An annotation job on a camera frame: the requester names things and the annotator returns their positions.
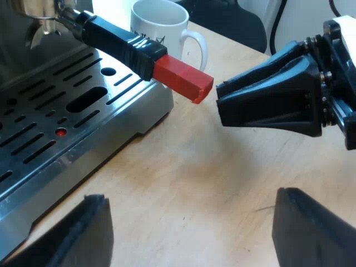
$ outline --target table surface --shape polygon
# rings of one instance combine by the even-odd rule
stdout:
[[[267,58],[193,23],[189,29],[207,40],[215,85]],[[190,39],[183,60],[200,64]],[[216,98],[215,87],[200,105],[174,93],[167,118],[44,217],[20,250],[89,194],[110,199],[112,266],[278,266],[271,230],[280,187],[299,187],[356,225],[356,152],[346,151],[337,126],[317,139],[222,127]]]

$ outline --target stainless steel drip tray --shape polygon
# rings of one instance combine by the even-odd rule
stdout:
[[[0,260],[41,214],[173,107],[168,88],[92,48],[0,94]]]

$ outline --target black cable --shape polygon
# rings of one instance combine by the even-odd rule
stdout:
[[[330,8],[332,9],[332,11],[334,12],[335,16],[341,17],[339,11],[336,9],[336,6],[334,4],[334,0],[329,0],[329,5],[330,5]]]
[[[274,44],[274,39],[276,37],[276,31],[277,31],[277,27],[280,21],[280,18],[282,16],[285,4],[287,3],[287,0],[282,0],[282,2],[280,3],[279,9],[278,9],[278,13],[276,16],[276,19],[274,20],[273,26],[272,26],[272,30],[271,30],[271,36],[269,38],[269,48],[271,50],[271,54],[274,55],[276,54],[276,47]]]

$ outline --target white mug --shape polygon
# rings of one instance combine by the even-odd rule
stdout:
[[[188,11],[169,0],[139,0],[131,8],[131,32],[162,43],[168,54],[182,59],[184,42],[195,39],[201,49],[200,70],[207,62],[207,45],[204,37],[187,30]]]

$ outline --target mug handle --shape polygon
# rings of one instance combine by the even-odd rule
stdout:
[[[183,30],[182,35],[180,37],[180,42],[184,43],[188,37],[193,38],[197,41],[200,46],[201,50],[201,64],[200,64],[200,71],[204,71],[207,63],[207,45],[205,38],[199,32],[191,32],[186,29]]]

